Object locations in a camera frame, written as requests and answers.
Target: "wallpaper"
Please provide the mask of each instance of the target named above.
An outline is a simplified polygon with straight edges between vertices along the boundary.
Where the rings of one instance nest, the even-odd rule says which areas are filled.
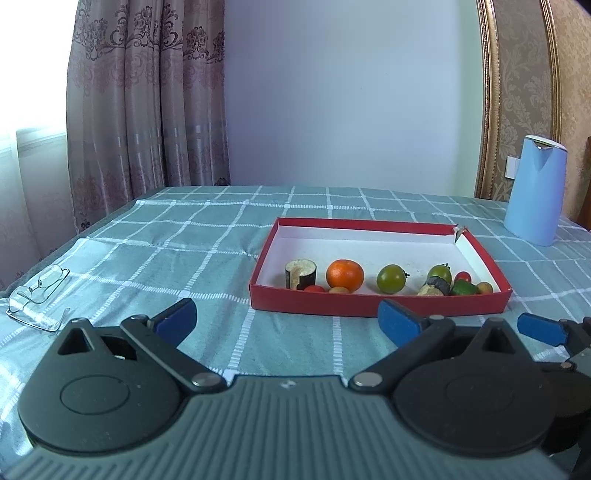
[[[501,127],[492,199],[508,201],[508,155],[519,157],[526,135],[550,138],[552,92],[540,0],[493,0],[501,67]]]
[[[576,219],[591,176],[591,16],[576,0],[551,0],[550,5],[560,63],[560,142],[569,151],[563,213]]]

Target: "red box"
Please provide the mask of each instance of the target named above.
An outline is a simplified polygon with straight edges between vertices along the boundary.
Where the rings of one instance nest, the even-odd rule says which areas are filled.
[[[278,218],[265,241],[248,284],[255,310],[340,317],[376,317],[378,304],[392,298],[422,316],[485,315],[505,310],[509,282],[484,247],[467,230],[439,223],[383,222],[319,218]],[[285,265],[309,258],[317,265],[316,283],[326,286],[328,265],[339,258],[358,262],[364,285],[355,293],[318,293],[285,287]],[[378,293],[375,277],[388,264],[402,266],[410,277],[396,295]],[[452,276],[465,270],[472,282],[487,281],[493,293],[419,297],[429,269],[449,263]]]

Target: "mandarin orange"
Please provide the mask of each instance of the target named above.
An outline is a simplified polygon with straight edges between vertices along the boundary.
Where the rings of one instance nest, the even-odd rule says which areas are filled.
[[[352,260],[335,260],[326,269],[326,281],[331,288],[344,287],[353,293],[363,285],[363,268]]]

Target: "light blue thermos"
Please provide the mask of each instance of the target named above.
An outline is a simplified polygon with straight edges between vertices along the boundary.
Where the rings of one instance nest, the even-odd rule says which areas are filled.
[[[559,143],[525,137],[505,215],[507,230],[532,244],[552,245],[564,198],[566,156]]]

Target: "green checkered tablecloth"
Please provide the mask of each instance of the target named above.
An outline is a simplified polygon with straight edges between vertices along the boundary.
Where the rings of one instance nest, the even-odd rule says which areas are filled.
[[[58,263],[71,274],[37,315],[86,317],[96,326],[154,315],[181,297],[199,310],[180,349],[227,378],[355,372],[394,345],[376,319],[256,312],[248,280],[279,216],[397,220],[466,225],[514,288],[504,317],[522,312],[580,321],[591,313],[591,234],[563,219],[551,247],[534,247],[502,223],[504,204],[388,190],[305,187],[164,189],[80,238]],[[0,312],[7,306],[0,299]],[[479,325],[484,317],[461,317]],[[0,313],[0,471],[30,444],[18,420],[18,396],[55,335]],[[536,359],[565,356],[524,339]]]

